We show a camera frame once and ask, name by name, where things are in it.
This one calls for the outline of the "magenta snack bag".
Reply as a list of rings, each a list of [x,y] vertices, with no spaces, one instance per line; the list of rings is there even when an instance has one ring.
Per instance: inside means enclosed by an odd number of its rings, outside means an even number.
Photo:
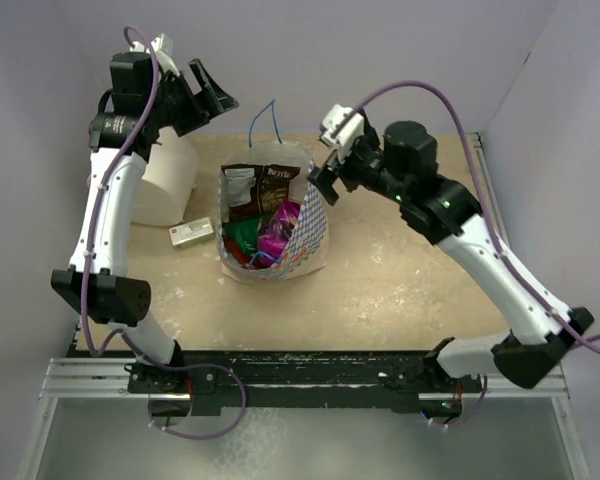
[[[285,200],[261,229],[257,243],[257,261],[264,268],[271,267],[284,253],[297,224],[300,210],[299,203]]]

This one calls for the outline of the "small green white box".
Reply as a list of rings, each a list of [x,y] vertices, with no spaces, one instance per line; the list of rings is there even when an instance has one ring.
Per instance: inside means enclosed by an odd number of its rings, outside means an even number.
[[[172,246],[185,249],[213,240],[215,232],[210,217],[204,217],[169,228]]]

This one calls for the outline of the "red orange snack bag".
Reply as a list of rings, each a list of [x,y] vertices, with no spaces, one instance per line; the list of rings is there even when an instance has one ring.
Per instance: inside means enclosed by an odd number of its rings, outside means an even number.
[[[223,242],[227,252],[238,262],[238,264],[243,269],[247,269],[248,264],[251,260],[251,256],[244,253],[233,239],[229,237],[224,237]]]

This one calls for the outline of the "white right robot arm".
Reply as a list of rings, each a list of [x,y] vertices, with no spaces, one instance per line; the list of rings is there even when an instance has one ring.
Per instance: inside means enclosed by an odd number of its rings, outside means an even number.
[[[501,374],[514,385],[534,388],[574,346],[559,314],[574,331],[593,323],[584,307],[573,308],[543,287],[511,253],[500,253],[482,207],[461,183],[439,174],[437,141],[413,121],[390,124],[378,135],[357,114],[343,132],[325,118],[320,140],[332,152],[308,180],[329,204],[342,181],[348,191],[362,186],[398,204],[401,217],[431,245],[460,265],[504,316],[508,331],[469,340],[449,338],[428,355],[426,383],[447,391],[467,375]]]

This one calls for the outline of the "green chips bag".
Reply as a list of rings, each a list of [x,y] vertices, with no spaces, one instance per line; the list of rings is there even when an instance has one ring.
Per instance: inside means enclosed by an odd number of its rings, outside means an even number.
[[[223,229],[225,236],[233,240],[244,254],[252,256],[258,250],[260,216],[227,222]]]

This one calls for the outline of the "white paper towel roll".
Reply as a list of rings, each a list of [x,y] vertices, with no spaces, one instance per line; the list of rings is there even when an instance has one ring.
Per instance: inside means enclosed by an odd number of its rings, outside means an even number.
[[[199,159],[172,127],[160,130],[134,201],[132,222],[154,227],[179,224],[195,187]]]

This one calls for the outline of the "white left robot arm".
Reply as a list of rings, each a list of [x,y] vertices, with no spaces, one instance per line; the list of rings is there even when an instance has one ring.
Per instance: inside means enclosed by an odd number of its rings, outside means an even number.
[[[94,344],[90,325],[107,326],[105,340],[120,336],[139,362],[153,366],[151,381],[164,392],[182,387],[186,369],[180,345],[150,312],[150,284],[127,275],[136,192],[162,129],[182,137],[239,105],[200,59],[189,67],[198,93],[148,49],[112,57],[112,86],[89,125],[90,186],[81,232],[68,267],[51,274],[52,289],[80,316],[90,354],[99,357],[106,349]]]

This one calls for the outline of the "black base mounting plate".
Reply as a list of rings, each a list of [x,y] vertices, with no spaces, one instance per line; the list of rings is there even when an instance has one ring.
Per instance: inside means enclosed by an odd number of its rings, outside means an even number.
[[[188,370],[128,363],[128,388],[154,399],[181,396],[194,416],[224,408],[387,409],[455,417],[476,375],[449,377],[424,350],[186,351]]]

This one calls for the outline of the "brown chips bag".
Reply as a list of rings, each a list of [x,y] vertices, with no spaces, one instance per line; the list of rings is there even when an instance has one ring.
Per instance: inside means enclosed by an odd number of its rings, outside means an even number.
[[[230,221],[274,213],[289,199],[290,184],[301,169],[278,164],[222,167]]]

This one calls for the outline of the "aluminium rail frame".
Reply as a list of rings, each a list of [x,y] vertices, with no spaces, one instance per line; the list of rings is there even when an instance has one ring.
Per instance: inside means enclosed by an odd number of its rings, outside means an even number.
[[[136,225],[130,273],[162,328],[200,363],[192,396],[129,389],[130,353],[91,359],[82,339],[50,362],[35,479],[586,479],[561,370],[533,390],[490,375],[427,390],[410,354],[498,334],[470,277],[360,191],[329,213],[323,269],[240,283],[213,243],[172,247]]]

